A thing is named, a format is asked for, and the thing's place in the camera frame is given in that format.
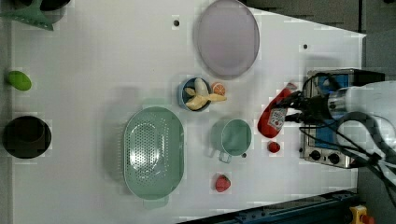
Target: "mug handle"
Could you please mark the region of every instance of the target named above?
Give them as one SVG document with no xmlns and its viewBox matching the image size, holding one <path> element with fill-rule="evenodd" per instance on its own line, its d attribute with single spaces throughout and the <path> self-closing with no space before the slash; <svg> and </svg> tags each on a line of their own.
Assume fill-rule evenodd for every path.
<svg viewBox="0 0 396 224">
<path fill-rule="evenodd" d="M 231 155 L 227 154 L 228 158 L 227 158 L 227 161 L 225 161 L 224 160 L 224 154 L 225 154 L 224 152 L 220 152 L 219 161 L 222 161 L 222 162 L 225 162 L 225 163 L 230 163 L 231 162 Z"/>
</svg>

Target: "orange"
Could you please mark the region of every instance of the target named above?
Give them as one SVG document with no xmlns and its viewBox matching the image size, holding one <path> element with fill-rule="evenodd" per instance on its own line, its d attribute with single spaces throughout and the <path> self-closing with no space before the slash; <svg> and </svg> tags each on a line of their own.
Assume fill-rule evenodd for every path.
<svg viewBox="0 0 396 224">
<path fill-rule="evenodd" d="M 212 84 L 212 90 L 213 93 L 218 94 L 218 95 L 225 95 L 225 88 L 223 86 L 223 84 L 219 83 L 219 82 L 215 82 Z"/>
</svg>

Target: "red fruit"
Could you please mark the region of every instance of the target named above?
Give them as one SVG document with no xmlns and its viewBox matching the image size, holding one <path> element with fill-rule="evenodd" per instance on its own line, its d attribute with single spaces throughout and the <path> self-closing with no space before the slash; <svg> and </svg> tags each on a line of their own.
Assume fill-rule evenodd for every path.
<svg viewBox="0 0 396 224">
<path fill-rule="evenodd" d="M 277 153 L 280 150 L 280 145 L 273 141 L 269 141 L 267 147 L 268 150 L 272 153 Z"/>
<path fill-rule="evenodd" d="M 223 192 L 231 186 L 231 181 L 225 175 L 220 175 L 216 180 L 216 190 Z"/>
</svg>

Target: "plate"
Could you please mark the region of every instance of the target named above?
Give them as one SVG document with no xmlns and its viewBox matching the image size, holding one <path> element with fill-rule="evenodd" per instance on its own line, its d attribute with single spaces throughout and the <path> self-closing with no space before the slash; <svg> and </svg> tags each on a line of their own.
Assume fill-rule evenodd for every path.
<svg viewBox="0 0 396 224">
<path fill-rule="evenodd" d="M 250 10 L 235 0 L 219 0 L 204 12 L 198 26 L 198 50 L 215 75 L 233 78 L 256 60 L 259 28 Z"/>
</svg>

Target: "food item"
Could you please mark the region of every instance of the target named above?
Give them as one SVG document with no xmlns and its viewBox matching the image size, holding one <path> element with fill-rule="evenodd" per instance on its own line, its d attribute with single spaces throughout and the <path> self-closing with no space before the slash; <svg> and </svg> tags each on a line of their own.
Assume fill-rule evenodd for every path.
<svg viewBox="0 0 396 224">
<path fill-rule="evenodd" d="M 257 128 L 267 138 L 276 137 L 285 123 L 287 108 L 274 108 L 274 106 L 297 90 L 297 86 L 288 83 L 285 89 L 265 108 L 260 116 Z"/>
<path fill-rule="evenodd" d="M 215 94 L 218 95 L 225 95 L 225 87 L 223 86 L 223 84 L 219 83 L 219 82 L 215 82 L 212 84 L 212 91 Z"/>
<path fill-rule="evenodd" d="M 209 91 L 207 90 L 206 83 L 200 78 L 196 78 L 194 81 L 195 92 L 197 95 L 208 96 Z"/>
<path fill-rule="evenodd" d="M 276 142 L 269 141 L 267 148 L 272 153 L 277 153 L 280 150 L 280 145 Z"/>
<path fill-rule="evenodd" d="M 185 88 L 184 91 L 190 96 L 195 95 L 195 89 L 193 89 L 193 88 Z"/>
<path fill-rule="evenodd" d="M 218 101 L 225 101 L 227 100 L 227 97 L 223 95 L 218 95 L 215 93 L 210 93 L 209 96 L 207 97 L 208 100 L 213 101 L 213 102 L 218 102 Z"/>
<path fill-rule="evenodd" d="M 195 95 L 193 98 L 191 98 L 187 103 L 186 106 L 190 110 L 199 110 L 201 109 L 204 105 L 206 105 L 207 99 L 202 96 L 202 95 Z"/>
<path fill-rule="evenodd" d="M 230 186 L 231 186 L 231 181 L 225 175 L 220 175 L 216 180 L 216 190 L 218 192 L 223 192 L 227 190 Z"/>
<path fill-rule="evenodd" d="M 29 91 L 32 88 L 30 78 L 20 71 L 9 72 L 8 82 L 19 91 Z"/>
</svg>

